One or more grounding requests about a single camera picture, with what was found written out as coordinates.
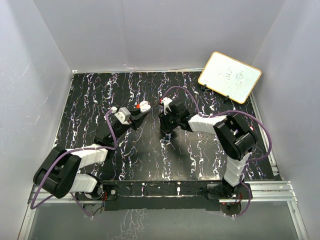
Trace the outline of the white round charging case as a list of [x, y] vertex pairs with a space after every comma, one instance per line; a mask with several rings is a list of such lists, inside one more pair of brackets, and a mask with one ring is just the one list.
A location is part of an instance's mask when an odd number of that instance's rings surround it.
[[148, 113], [151, 109], [151, 106], [148, 101], [144, 100], [139, 103], [139, 109], [141, 113]]

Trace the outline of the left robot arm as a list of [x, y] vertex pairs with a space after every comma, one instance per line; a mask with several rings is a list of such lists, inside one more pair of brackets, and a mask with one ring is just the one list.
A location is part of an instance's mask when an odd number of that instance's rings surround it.
[[78, 171], [89, 165], [103, 163], [118, 147], [118, 139], [129, 129], [137, 130], [148, 115], [149, 104], [136, 109], [113, 106], [105, 116], [106, 125], [99, 125], [93, 144], [81, 148], [64, 149], [55, 146], [33, 177], [33, 183], [57, 199], [68, 193], [84, 192], [97, 200], [103, 195], [98, 179]]

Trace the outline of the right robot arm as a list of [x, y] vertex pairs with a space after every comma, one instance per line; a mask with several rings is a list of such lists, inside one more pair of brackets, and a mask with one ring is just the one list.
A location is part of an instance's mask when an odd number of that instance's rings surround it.
[[258, 140], [242, 117], [238, 113], [204, 117], [190, 113], [181, 100], [173, 101], [168, 97], [160, 104], [163, 106], [163, 112], [159, 114], [161, 132], [168, 134], [180, 127], [188, 132], [217, 136], [227, 155], [226, 171], [222, 183], [206, 191], [221, 198], [233, 199], [239, 195], [247, 160]]

